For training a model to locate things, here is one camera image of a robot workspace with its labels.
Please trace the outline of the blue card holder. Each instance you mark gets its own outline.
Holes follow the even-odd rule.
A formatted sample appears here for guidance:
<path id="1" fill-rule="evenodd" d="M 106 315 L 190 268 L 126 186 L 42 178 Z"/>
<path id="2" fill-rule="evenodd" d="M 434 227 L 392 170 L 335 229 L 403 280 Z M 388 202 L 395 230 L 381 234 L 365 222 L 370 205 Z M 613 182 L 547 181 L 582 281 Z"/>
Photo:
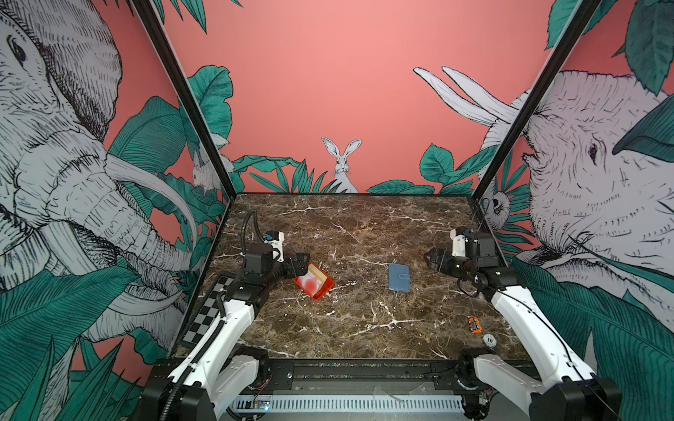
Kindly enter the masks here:
<path id="1" fill-rule="evenodd" d="M 388 265 L 389 290 L 396 292 L 411 291 L 411 272 L 407 265 L 390 263 Z"/>

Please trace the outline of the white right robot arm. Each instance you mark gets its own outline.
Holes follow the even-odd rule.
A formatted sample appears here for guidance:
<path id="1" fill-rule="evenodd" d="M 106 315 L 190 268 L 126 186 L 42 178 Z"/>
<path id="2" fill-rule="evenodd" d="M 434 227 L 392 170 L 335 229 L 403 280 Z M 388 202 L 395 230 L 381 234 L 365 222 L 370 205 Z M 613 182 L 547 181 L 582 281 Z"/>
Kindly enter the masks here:
<path id="1" fill-rule="evenodd" d="M 469 282 L 513 328 L 539 375 L 537 379 L 493 352 L 464 350 L 454 368 L 466 390 L 491 388 L 531 420 L 617 420 L 622 393 L 599 377 L 542 314 L 518 273 L 491 257 L 454 255 L 437 247 L 424 255 L 428 268 Z"/>

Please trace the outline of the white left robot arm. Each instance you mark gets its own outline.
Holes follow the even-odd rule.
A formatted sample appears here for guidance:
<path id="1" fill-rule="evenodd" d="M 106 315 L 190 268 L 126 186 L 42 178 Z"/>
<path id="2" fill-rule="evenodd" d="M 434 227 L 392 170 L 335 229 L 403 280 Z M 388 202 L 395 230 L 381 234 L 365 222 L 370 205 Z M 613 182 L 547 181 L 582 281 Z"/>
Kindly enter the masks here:
<path id="1" fill-rule="evenodd" d="M 306 275 L 309 263 L 309 254 L 289 253 L 267 270 L 243 265 L 217 295 L 219 313 L 205 337 L 169 375 L 148 380 L 132 419 L 218 420 L 244 389 L 266 382 L 258 357 L 231 353 L 274 286 Z"/>

